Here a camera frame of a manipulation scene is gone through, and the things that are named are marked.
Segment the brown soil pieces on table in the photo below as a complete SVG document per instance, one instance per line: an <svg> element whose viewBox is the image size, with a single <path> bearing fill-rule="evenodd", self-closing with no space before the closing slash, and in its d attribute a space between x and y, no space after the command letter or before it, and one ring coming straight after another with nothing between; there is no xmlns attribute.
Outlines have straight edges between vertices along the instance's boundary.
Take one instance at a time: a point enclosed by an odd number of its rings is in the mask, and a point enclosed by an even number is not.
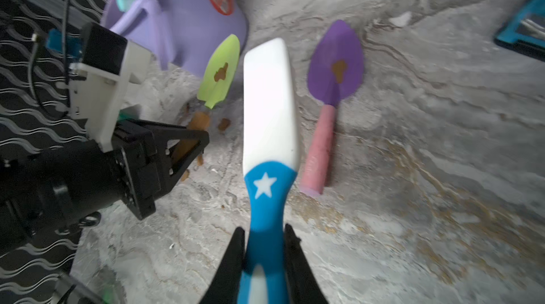
<svg viewBox="0 0 545 304"><path fill-rule="evenodd" d="M188 129L205 131L209 134L210 142L203 153L195 159L192 169L187 169L180 182L185 182L190 177L190 172L195 171L202 176L204 182L220 184L225 179L227 165L227 139L226 131L231 126L231 119L220 116L212 119L208 112L195 112L187 125Z"/></svg>

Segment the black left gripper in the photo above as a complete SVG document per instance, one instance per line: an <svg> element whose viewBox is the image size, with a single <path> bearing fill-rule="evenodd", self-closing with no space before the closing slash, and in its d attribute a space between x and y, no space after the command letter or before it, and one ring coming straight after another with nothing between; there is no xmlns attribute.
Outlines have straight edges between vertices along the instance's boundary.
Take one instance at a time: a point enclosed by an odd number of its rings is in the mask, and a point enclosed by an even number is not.
<svg viewBox="0 0 545 304"><path fill-rule="evenodd" d="M116 125L109 152L86 141L44 154L43 212L56 220L77 221L122 201L143 220L208 143L205 130L123 120Z"/></svg>

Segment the white brush blue handle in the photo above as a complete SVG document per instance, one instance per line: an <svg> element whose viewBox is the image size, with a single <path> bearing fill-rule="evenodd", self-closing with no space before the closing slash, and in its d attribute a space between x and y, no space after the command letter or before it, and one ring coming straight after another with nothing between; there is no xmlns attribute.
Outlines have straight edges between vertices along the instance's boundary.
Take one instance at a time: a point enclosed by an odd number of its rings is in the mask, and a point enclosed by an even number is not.
<svg viewBox="0 0 545 304"><path fill-rule="evenodd" d="M251 203L238 303L289 303L283 215L300 163L288 48L274 38L244 56L243 176Z"/></svg>

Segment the light green trowel wooden handle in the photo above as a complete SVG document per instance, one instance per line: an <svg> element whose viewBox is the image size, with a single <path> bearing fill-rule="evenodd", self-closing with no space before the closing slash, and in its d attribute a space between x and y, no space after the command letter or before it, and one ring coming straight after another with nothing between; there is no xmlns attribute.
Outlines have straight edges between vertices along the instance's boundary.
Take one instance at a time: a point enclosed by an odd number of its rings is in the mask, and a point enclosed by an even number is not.
<svg viewBox="0 0 545 304"><path fill-rule="evenodd" d="M229 35L213 52L207 63L197 99L201 102L187 125L189 130L206 132L211 123L211 111L223 102L230 90L241 52L241 44L234 34Z"/></svg>

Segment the light blue trowel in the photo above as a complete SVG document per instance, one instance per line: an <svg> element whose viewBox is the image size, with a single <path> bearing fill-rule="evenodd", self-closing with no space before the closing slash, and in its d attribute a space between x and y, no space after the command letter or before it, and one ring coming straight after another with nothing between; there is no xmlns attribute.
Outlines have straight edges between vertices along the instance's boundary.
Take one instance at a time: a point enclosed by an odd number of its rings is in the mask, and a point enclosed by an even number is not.
<svg viewBox="0 0 545 304"><path fill-rule="evenodd" d="M116 5L119 11L125 13L132 7L135 1L136 0L116 0Z"/></svg>

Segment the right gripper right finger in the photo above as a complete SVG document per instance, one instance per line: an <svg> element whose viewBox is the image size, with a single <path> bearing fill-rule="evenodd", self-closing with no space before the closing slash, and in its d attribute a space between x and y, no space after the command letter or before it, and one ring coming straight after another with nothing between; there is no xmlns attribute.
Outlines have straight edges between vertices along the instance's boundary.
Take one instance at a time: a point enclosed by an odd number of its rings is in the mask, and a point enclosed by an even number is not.
<svg viewBox="0 0 545 304"><path fill-rule="evenodd" d="M286 224L284 229L284 254L290 303L328 303L302 250L301 239L290 224Z"/></svg>

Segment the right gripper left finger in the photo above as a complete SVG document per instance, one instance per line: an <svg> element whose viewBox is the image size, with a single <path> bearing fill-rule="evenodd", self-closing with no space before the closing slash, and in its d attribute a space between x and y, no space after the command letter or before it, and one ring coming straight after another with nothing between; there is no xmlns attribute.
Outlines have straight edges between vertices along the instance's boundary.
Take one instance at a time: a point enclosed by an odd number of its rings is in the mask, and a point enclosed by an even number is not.
<svg viewBox="0 0 545 304"><path fill-rule="evenodd" d="M237 227L209 288L200 300L200 304L233 304L237 302L244 266L245 241L245 230L242 227Z"/></svg>

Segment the purple plastic bucket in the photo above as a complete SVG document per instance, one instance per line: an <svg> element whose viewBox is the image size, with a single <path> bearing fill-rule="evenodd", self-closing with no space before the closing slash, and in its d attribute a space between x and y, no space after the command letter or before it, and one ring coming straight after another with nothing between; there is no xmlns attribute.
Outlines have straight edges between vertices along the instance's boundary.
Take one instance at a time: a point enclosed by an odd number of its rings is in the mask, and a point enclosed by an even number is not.
<svg viewBox="0 0 545 304"><path fill-rule="evenodd" d="M248 21L235 0L136 0L125 12L110 0L101 24L151 51L161 68L173 64L197 77L228 36L241 46L248 37Z"/></svg>

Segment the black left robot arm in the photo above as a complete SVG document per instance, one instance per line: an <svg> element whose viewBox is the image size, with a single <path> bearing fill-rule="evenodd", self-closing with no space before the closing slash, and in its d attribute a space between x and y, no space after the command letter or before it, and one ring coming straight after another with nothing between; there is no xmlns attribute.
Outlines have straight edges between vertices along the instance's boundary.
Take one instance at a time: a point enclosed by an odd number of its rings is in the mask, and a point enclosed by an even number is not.
<svg viewBox="0 0 545 304"><path fill-rule="evenodd" d="M205 130L126 119L113 149L95 141L48 149L1 165L1 253L43 232L76 226L122 201L143 220L209 144Z"/></svg>

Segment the blue tape measure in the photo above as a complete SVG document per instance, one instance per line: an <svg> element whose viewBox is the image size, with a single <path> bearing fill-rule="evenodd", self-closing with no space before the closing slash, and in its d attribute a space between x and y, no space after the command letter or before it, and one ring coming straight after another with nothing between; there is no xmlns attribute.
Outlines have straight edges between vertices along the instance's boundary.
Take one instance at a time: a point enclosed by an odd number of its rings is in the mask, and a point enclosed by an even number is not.
<svg viewBox="0 0 545 304"><path fill-rule="evenodd" d="M527 0L494 35L496 45L544 62L544 0Z"/></svg>

